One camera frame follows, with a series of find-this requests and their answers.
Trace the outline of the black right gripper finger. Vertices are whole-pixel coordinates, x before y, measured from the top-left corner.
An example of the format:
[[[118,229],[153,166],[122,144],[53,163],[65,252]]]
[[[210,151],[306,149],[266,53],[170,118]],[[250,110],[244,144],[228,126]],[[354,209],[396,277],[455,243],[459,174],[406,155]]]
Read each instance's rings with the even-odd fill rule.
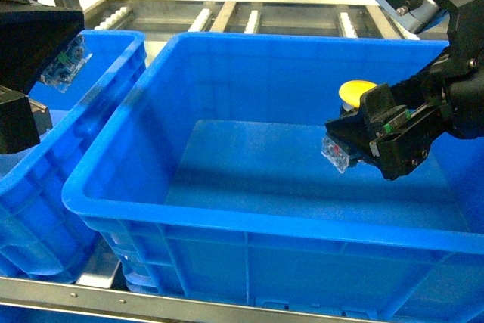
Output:
[[[369,142],[380,135],[387,123],[390,123],[395,129],[398,128],[399,125],[406,121],[407,117],[404,113],[407,111],[410,110],[405,105],[397,105],[395,103],[390,87],[387,84],[377,85],[374,89],[365,92],[361,96],[358,115],[352,117],[353,120],[363,119],[363,136],[357,137],[355,140],[365,157],[365,160],[360,162],[374,165]],[[325,127],[333,121],[327,121]]]
[[[369,142],[374,165],[391,181],[421,165],[432,143],[448,128],[440,107],[424,105],[404,115],[407,119],[398,128],[387,123],[380,135]]]

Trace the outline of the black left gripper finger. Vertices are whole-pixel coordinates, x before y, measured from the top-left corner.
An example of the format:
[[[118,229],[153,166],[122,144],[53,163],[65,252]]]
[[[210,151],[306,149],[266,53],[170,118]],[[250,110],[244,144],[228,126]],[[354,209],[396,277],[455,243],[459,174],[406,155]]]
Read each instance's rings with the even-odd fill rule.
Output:
[[[30,92],[44,69],[83,30],[79,9],[1,0],[1,85]]]
[[[49,129],[52,119],[46,105],[1,86],[1,154],[16,154],[38,145]]]

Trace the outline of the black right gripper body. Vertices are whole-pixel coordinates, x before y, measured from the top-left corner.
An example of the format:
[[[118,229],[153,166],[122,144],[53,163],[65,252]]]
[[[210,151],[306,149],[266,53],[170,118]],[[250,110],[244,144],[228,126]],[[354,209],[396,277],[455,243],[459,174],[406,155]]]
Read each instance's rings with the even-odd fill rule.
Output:
[[[397,104],[443,106],[456,138],[483,136],[483,0],[434,0],[450,16],[449,46],[410,79],[391,87]]]

